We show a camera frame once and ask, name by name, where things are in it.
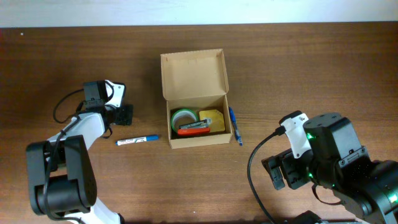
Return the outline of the green tape roll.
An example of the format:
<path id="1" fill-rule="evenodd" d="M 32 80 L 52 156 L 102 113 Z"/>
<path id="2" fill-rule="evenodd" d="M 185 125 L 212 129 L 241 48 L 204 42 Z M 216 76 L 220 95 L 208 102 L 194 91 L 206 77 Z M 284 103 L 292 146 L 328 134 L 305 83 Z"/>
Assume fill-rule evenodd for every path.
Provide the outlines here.
<path id="1" fill-rule="evenodd" d="M 176 111 L 171 116 L 171 119 L 170 119 L 170 126 L 174 132 L 178 131 L 178 128 L 176 127 L 176 123 L 178 120 L 180 120 L 182 118 L 190 118 L 193 122 L 198 121 L 198 116 L 194 111 L 192 111 L 190 109 L 186 109 L 186 108 L 180 109 L 180 110 Z"/>

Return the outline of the yellow spiral notepad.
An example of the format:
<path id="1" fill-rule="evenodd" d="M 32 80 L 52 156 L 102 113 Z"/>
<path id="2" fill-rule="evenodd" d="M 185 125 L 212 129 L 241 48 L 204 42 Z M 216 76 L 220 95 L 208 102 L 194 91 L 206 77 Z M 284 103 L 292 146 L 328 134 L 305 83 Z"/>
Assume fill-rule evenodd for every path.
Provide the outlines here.
<path id="1" fill-rule="evenodd" d="M 199 112 L 201 120 L 207 120 L 211 133 L 225 131 L 224 116 L 218 110 L 202 110 Z"/>

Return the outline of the orange black stapler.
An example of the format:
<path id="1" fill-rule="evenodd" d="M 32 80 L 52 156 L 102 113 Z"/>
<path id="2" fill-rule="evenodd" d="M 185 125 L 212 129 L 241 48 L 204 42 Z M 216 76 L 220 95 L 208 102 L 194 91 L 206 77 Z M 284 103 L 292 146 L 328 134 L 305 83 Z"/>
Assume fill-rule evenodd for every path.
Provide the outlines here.
<path id="1" fill-rule="evenodd" d="M 177 134 L 179 136 L 194 136 L 198 134 L 207 134 L 210 132 L 210 127 L 206 119 L 196 121 L 189 124 L 179 126 Z"/>

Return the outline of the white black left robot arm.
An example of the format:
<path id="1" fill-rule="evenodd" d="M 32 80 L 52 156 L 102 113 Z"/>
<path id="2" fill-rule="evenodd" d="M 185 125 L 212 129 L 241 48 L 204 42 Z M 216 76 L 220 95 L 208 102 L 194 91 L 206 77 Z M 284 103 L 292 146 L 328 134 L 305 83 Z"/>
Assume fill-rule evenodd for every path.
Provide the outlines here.
<path id="1" fill-rule="evenodd" d="M 65 127 L 25 150 L 30 206 L 58 222 L 124 223 L 97 196 L 88 150 L 112 135 L 112 125 L 130 125 L 133 107 L 123 104 L 126 86 L 120 82 L 86 82 L 80 91 L 85 98 L 62 121 Z"/>

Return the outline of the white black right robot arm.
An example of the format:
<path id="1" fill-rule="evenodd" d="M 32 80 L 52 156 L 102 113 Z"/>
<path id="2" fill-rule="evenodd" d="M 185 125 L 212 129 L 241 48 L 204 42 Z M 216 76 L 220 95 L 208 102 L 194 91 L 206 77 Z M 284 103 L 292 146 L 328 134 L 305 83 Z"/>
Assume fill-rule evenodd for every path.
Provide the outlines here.
<path id="1" fill-rule="evenodd" d="M 397 162 L 372 161 L 348 118 L 295 111 L 279 124 L 290 148 L 262 160 L 275 189 L 311 182 L 330 189 L 338 205 L 368 223 L 397 223 Z"/>

